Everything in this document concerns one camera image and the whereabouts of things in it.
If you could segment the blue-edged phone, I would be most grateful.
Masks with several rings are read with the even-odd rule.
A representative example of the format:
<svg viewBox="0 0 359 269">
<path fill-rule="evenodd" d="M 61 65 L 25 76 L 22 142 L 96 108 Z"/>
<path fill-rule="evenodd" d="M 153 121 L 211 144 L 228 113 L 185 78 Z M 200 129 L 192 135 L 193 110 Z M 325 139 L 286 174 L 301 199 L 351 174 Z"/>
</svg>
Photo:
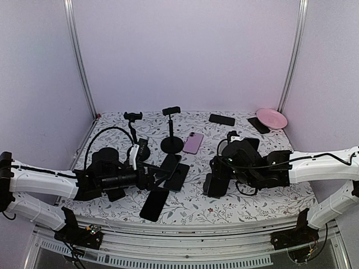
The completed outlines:
<svg viewBox="0 0 359 269">
<path fill-rule="evenodd" d="M 246 152 L 250 156 L 259 156 L 258 148 L 259 148 L 259 139 L 258 138 L 245 138 L 244 141 L 246 142 Z"/>
</svg>

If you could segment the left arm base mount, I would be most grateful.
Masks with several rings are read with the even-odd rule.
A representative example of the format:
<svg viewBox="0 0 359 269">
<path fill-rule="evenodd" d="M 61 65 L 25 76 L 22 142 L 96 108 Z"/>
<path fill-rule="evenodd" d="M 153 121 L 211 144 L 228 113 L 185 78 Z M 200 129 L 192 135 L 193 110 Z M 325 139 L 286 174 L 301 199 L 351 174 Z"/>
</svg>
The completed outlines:
<svg viewBox="0 0 359 269">
<path fill-rule="evenodd" d="M 101 232 L 102 228 L 93 224 L 81 228 L 72 210 L 65 207 L 62 207 L 61 210 L 65 214 L 65 226 L 54 231 L 54 239 L 67 244 L 99 250 L 104 235 Z"/>
</svg>

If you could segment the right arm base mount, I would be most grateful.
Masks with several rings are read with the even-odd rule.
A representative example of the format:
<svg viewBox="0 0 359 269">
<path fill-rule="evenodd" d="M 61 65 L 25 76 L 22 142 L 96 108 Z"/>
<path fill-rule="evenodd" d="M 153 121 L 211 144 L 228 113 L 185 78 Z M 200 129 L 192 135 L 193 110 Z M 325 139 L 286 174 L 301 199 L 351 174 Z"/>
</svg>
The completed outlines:
<svg viewBox="0 0 359 269">
<path fill-rule="evenodd" d="M 315 258 L 319 240 L 318 229 L 309 227 L 307 220 L 309 209 L 306 208 L 298 215 L 296 226 L 292 229 L 273 232 L 270 235 L 270 243 L 275 250 L 296 247 L 302 244 L 313 243 L 311 247 L 304 250 L 290 251 L 289 257 L 297 263 L 305 263 Z"/>
</svg>

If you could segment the black folding stand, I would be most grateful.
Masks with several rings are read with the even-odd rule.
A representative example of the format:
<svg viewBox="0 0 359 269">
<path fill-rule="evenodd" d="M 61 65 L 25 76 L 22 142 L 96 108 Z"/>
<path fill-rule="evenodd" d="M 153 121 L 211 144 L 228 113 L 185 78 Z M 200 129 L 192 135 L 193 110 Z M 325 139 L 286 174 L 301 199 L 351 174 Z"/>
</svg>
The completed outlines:
<svg viewBox="0 0 359 269">
<path fill-rule="evenodd" d="M 229 179 L 216 178 L 208 173 L 203 185 L 203 195 L 214 198 L 221 198 L 227 194 Z"/>
</svg>

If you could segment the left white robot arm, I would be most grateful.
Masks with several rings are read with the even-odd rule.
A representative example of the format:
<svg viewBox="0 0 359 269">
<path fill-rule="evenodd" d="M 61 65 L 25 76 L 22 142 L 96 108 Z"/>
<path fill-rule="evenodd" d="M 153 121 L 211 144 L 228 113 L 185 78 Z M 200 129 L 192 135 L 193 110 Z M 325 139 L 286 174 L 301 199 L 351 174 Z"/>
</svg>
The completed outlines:
<svg viewBox="0 0 359 269">
<path fill-rule="evenodd" d="M 119 152 L 105 147 L 92 154 L 83 170 L 46 170 L 28 166 L 1 153 L 1 212 L 19 214 L 31 221 L 60 231 L 71 243 L 84 235 L 72 210 L 54 207 L 31 196 L 32 193 L 60 196 L 74 201 L 91 201 L 106 194 L 111 202 L 125 197 L 131 186 L 151 191 L 176 171 L 180 156 L 169 154 L 161 166 L 140 161 L 138 145 L 130 149 L 125 163 Z"/>
</svg>

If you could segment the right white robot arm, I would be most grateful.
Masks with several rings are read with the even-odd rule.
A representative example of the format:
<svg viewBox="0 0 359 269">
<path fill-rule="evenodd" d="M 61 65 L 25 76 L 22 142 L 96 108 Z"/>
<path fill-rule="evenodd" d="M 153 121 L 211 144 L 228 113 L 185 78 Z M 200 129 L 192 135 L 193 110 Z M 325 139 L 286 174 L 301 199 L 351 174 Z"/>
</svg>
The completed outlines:
<svg viewBox="0 0 359 269">
<path fill-rule="evenodd" d="M 261 156 L 247 141 L 234 141 L 210 161 L 204 193 L 223 197 L 230 180 L 255 191 L 288 187 L 291 184 L 323 180 L 344 180 L 345 184 L 318 205 L 300 212 L 290 233 L 294 244 L 302 244 L 312 230 L 358 204 L 358 147 L 333 152 L 273 151 Z"/>
</svg>

